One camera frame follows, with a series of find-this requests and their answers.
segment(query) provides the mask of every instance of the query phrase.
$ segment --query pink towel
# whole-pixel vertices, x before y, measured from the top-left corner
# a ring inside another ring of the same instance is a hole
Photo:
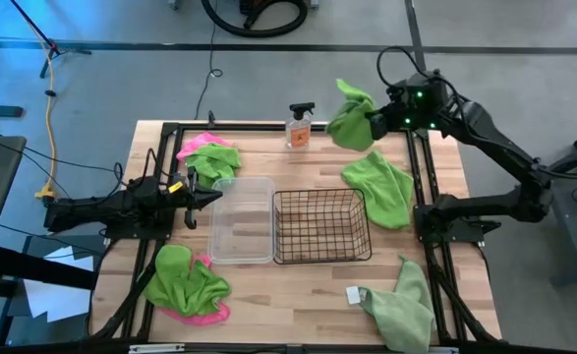
[[[208,132],[204,132],[201,135],[197,136],[196,138],[190,140],[189,142],[185,143],[183,145],[183,149],[181,149],[181,151],[179,151],[179,153],[177,153],[177,159],[179,159],[179,161],[183,161],[183,159],[192,154],[192,152],[198,150],[200,147],[202,147],[203,145],[207,145],[209,143],[216,143],[216,144],[220,144],[222,146],[226,146],[226,147],[231,147],[231,145],[225,141],[223,141],[222,139],[208,133]]]
[[[196,260],[201,261],[206,267],[211,266],[211,257],[208,255],[199,255],[192,257],[192,263]],[[205,315],[205,316],[191,316],[191,317],[183,317],[179,315],[178,312],[174,310],[162,309],[157,308],[157,310],[161,311],[162,313],[168,315],[169,317],[177,320],[180,323],[186,325],[213,325],[229,319],[229,315],[231,315],[231,311],[227,307],[227,305],[223,303],[218,303],[218,312]]]

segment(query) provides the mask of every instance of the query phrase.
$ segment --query small white label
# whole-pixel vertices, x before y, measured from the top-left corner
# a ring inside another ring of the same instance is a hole
[[[349,305],[360,304],[358,286],[350,286],[347,288],[347,301],[349,301]]]

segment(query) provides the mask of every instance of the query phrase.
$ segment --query green cloth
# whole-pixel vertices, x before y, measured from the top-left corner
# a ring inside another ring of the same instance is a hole
[[[327,124],[325,131],[336,145],[364,151],[374,143],[371,124],[365,113],[375,111],[375,101],[364,91],[349,86],[341,79],[336,79],[336,84],[345,93],[347,101]]]
[[[359,287],[360,306],[374,317],[386,347],[403,353],[426,353],[433,331],[433,303],[426,277],[414,262],[402,260],[395,290]]]
[[[365,194],[370,221],[386,228],[410,224],[413,178],[388,162],[378,151],[343,168],[342,177]]]
[[[240,168],[240,155],[234,147],[211,143],[192,152],[186,157],[186,163],[197,168],[199,183],[211,188],[221,178],[235,177],[234,170]]]
[[[218,301],[229,295],[231,286],[199,260],[190,267],[191,260],[189,248],[163,246],[155,260],[156,273],[144,290],[146,299],[183,317],[218,312]]]

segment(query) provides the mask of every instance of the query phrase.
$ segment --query clear plastic container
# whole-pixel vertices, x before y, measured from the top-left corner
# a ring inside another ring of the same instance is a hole
[[[217,265],[265,264],[272,261],[272,198],[269,178],[223,178],[212,189],[222,197],[211,204],[207,253]]]

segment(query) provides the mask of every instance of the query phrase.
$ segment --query concrete floor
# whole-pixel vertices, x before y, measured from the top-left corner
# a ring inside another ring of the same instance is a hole
[[[219,1],[221,15],[242,22],[235,1]],[[165,0],[20,3],[57,39],[208,43],[211,31],[198,1],[183,0],[178,12]],[[577,47],[577,0],[416,0],[415,8],[424,45]],[[276,5],[260,25],[274,24],[293,12]],[[32,39],[32,34],[8,0],[0,0],[0,39],[10,38]],[[321,0],[320,10],[303,27],[275,39],[243,39],[221,29],[216,33],[216,43],[259,42],[412,43],[403,0]],[[375,53],[217,52],[214,67],[224,76],[211,79],[201,118],[211,109],[218,119],[283,120],[290,103],[307,100],[317,104],[316,117],[326,120],[343,99],[335,88],[336,78],[384,103],[375,58]],[[59,97],[53,126],[60,157],[112,166],[126,161],[137,120],[193,117],[207,59],[202,51],[95,51],[55,60]],[[31,148],[48,151],[43,121],[47,81],[37,76],[42,60],[39,50],[0,49],[0,104],[21,105],[27,112],[21,119],[0,119],[0,132],[24,135]],[[497,127],[530,154],[553,161],[577,139],[577,55],[431,54],[426,61],[484,105]],[[398,54],[391,54],[385,65],[391,80],[413,71]],[[477,150],[461,147],[461,154],[473,196],[504,192],[515,183]],[[32,195],[44,180],[42,172],[23,162],[1,222],[43,232],[44,209]],[[75,198],[101,195],[114,183],[106,173],[69,166],[59,167],[58,180]],[[565,236],[551,216],[540,224],[502,221],[502,228],[489,235],[486,252],[504,338],[577,350],[577,286],[555,289],[548,282],[570,266]],[[21,236],[0,230],[0,245],[21,249],[22,244]],[[76,326],[54,329],[56,334],[47,340],[82,335],[81,319],[74,320]],[[25,344],[27,339],[20,338],[28,327],[18,327],[12,331],[15,344]]]

